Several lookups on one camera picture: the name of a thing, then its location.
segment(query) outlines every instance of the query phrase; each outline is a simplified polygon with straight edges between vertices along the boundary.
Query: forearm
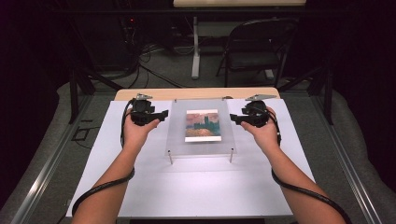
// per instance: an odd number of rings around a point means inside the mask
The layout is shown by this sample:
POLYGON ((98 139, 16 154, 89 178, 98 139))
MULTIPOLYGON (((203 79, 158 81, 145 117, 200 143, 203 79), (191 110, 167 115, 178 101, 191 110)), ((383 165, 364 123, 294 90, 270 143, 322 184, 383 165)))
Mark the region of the forearm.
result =
MULTIPOLYGON (((136 150, 122 150, 93 187, 124 178, 134 168, 136 150)), ((101 190, 87 198, 78 207, 73 223, 114 223, 120 211, 128 182, 101 190)))
MULTIPOLYGON (((266 156, 281 181, 327 197, 326 193, 306 176, 280 148, 267 152, 266 156)), ((299 223, 345 223, 341 215, 326 203, 294 190, 282 188, 282 191, 299 223)))

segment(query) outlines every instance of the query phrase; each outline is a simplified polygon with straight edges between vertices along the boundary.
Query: painting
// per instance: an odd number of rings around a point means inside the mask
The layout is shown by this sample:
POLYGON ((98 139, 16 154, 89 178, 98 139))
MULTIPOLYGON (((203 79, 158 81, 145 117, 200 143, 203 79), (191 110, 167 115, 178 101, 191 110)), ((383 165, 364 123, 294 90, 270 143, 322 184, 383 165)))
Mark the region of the painting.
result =
POLYGON ((185 141, 221 141, 218 110, 187 110, 185 141))

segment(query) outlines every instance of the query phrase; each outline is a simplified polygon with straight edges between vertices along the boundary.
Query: wooden table edge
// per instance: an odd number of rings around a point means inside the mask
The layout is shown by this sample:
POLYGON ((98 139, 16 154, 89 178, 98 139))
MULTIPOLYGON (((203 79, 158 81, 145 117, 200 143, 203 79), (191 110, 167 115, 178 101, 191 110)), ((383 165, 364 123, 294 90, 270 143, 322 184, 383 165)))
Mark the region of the wooden table edge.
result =
POLYGON ((279 92, 273 87, 259 88, 185 88, 185 89, 125 89, 117 92, 115 101, 129 101, 138 93, 152 96, 153 101, 175 99, 207 99, 232 97, 245 99, 255 94, 275 95, 280 99, 279 92))

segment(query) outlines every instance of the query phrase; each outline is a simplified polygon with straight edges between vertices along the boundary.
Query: hand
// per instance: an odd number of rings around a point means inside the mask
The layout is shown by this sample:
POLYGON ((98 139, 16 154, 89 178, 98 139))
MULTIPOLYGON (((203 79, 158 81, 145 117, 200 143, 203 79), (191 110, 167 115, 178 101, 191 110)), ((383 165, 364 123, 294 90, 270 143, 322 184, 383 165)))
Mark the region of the hand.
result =
MULTIPOLYGON (((274 113, 274 115, 276 114, 271 107, 267 106, 267 109, 274 113)), ((260 128, 257 128, 256 126, 244 121, 241 122, 241 126, 246 131, 253 134, 254 140, 265 155, 267 155, 267 153, 272 149, 279 149, 279 145, 277 144, 276 126, 271 119, 268 119, 267 124, 260 128)))
POLYGON ((131 109, 127 111, 128 116, 125 118, 124 123, 124 147, 131 150, 136 150, 136 153, 140 152, 140 149, 145 144, 149 132, 156 128, 160 121, 158 119, 144 125, 138 126, 131 120, 131 109))

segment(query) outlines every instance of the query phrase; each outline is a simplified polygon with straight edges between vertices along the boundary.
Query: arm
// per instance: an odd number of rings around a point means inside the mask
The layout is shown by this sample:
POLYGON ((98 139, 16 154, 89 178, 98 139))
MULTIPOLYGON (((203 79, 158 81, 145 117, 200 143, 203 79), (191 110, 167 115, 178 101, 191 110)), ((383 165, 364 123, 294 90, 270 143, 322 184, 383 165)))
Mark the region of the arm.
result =
MULTIPOLYGON (((257 145, 268 158, 275 174, 280 180, 326 196, 326 193, 306 176, 280 149, 276 141, 276 126, 273 121, 269 120, 261 128, 257 128, 246 122, 242 122, 241 126, 253 134, 257 145)), ((326 203, 290 189, 282 188, 282 192, 299 223, 345 223, 342 216, 326 203)))
MULTIPOLYGON (((155 119, 145 126, 137 126, 130 115, 124 124, 124 147, 105 173, 93 187, 123 178, 131 173, 140 149, 145 144, 149 132, 160 123, 155 119)), ((120 211, 128 182, 104 189, 84 200, 78 207, 72 223, 114 223, 120 211)))

